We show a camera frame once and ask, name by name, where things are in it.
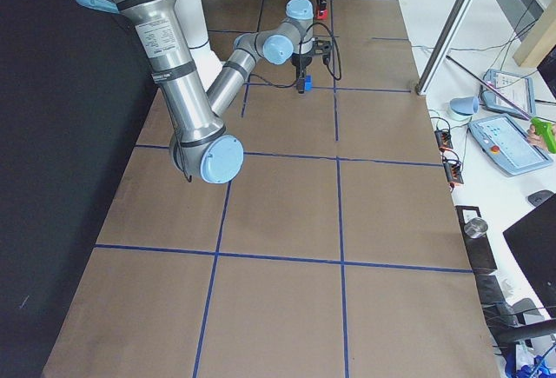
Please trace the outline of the blue wooden cube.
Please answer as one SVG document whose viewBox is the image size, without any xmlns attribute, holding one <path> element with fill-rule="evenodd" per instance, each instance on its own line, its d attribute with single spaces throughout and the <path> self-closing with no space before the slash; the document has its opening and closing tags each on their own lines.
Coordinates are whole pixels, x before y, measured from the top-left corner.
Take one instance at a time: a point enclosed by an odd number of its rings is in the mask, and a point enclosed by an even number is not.
<svg viewBox="0 0 556 378">
<path fill-rule="evenodd" d="M 304 83 L 303 83 L 303 91 L 310 91 L 313 88 L 313 79 L 311 75 L 307 75 L 304 78 Z"/>
</svg>

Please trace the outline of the red wooden cube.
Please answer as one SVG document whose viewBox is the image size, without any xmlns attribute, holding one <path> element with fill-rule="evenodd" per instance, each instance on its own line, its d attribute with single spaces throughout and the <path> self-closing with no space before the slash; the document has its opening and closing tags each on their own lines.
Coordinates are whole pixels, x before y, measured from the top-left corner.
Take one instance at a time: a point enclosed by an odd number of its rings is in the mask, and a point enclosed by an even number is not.
<svg viewBox="0 0 556 378">
<path fill-rule="evenodd" d="M 327 20 L 328 19 L 328 9 L 317 10 L 316 19 L 317 20 Z"/>
</svg>

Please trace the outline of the blue cup on tape roll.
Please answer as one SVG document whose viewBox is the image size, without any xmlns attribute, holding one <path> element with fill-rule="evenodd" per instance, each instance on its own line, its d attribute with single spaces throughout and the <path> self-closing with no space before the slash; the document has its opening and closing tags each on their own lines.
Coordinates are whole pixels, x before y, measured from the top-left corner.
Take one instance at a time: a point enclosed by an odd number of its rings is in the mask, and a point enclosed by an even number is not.
<svg viewBox="0 0 556 378">
<path fill-rule="evenodd" d="M 447 105 L 448 116 L 458 122 L 473 117 L 479 110 L 480 102 L 477 96 L 453 98 Z"/>
</svg>

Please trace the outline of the near blue teach pendant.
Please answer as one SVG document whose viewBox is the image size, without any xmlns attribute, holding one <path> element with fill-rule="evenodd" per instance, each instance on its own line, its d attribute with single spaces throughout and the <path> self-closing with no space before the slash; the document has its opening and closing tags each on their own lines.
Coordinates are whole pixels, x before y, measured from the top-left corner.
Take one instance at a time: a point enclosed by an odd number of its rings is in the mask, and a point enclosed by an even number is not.
<svg viewBox="0 0 556 378">
<path fill-rule="evenodd" d="M 526 132 L 508 114 L 472 120 L 471 135 L 486 155 L 509 176 L 518 176 L 553 164 L 553 159 L 526 139 Z"/>
</svg>

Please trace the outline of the far teach pendant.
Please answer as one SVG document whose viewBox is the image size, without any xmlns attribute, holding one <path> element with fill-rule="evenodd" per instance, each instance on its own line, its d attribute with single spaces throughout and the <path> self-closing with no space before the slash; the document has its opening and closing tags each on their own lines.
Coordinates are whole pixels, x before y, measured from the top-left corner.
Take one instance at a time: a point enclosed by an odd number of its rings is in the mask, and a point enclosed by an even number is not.
<svg viewBox="0 0 556 378">
<path fill-rule="evenodd" d="M 533 80 L 531 77 L 489 69 L 486 71 L 483 79 L 530 115 L 536 114 Z M 480 100 L 484 107 L 492 112 L 507 113 L 511 116 L 523 118 L 515 108 L 502 101 L 492 91 L 483 87 L 480 88 Z"/>
</svg>

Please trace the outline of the small metal cup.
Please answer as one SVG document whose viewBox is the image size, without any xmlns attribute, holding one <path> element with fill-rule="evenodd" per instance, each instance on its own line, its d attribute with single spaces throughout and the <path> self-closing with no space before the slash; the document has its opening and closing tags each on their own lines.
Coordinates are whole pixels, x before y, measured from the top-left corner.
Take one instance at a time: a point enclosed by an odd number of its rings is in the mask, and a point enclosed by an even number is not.
<svg viewBox="0 0 556 378">
<path fill-rule="evenodd" d="M 481 217 L 474 217 L 464 224 L 464 233 L 472 239 L 484 236 L 488 231 L 487 222 Z"/>
</svg>

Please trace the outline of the black computer mouse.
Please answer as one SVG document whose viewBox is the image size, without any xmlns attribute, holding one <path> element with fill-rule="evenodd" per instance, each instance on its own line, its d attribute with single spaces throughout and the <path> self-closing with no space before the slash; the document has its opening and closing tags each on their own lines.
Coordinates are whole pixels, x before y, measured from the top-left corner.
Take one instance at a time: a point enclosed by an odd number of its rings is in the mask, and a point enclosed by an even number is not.
<svg viewBox="0 0 556 378">
<path fill-rule="evenodd" d="M 554 195 L 554 192 L 548 189 L 542 189 L 527 196 L 527 201 L 534 207 L 539 207 Z"/>
</svg>

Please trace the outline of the black laptop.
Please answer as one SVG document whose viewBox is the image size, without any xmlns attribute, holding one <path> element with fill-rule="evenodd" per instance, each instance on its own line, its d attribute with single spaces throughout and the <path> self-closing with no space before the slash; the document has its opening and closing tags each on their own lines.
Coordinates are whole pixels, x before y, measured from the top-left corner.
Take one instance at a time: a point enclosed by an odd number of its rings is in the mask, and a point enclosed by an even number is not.
<svg viewBox="0 0 556 378">
<path fill-rule="evenodd" d="M 503 232 L 506 244 L 535 294 L 555 316 L 555 200 L 539 207 Z"/>
</svg>

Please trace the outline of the aluminium frame post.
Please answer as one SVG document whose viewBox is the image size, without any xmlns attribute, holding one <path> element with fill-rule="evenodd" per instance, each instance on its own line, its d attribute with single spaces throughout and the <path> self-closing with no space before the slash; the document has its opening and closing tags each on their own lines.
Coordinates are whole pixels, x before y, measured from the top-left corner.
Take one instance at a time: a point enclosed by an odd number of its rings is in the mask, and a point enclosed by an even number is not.
<svg viewBox="0 0 556 378">
<path fill-rule="evenodd" d="M 473 0 L 455 0 L 453 8 L 442 28 L 439 39 L 434 45 L 433 51 L 427 60 L 425 69 L 415 85 L 414 90 L 419 96 L 425 96 L 427 94 L 429 86 L 433 82 L 443 61 L 446 59 L 457 31 L 462 25 L 472 3 Z"/>
</svg>

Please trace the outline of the green handled reacher grabber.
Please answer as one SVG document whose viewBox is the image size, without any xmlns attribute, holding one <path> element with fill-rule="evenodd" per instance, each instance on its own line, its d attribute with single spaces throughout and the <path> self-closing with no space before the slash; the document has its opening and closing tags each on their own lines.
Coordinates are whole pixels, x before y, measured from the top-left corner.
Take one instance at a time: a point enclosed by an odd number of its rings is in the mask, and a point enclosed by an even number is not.
<svg viewBox="0 0 556 378">
<path fill-rule="evenodd" d="M 529 121 L 535 129 L 535 134 L 544 140 L 547 150 L 555 153 L 553 122 L 535 115 L 535 98 L 530 76 L 488 69 L 483 77 L 479 77 L 451 56 L 447 56 L 447 59 L 480 83 L 480 97 L 487 109 L 505 112 Z"/>
</svg>

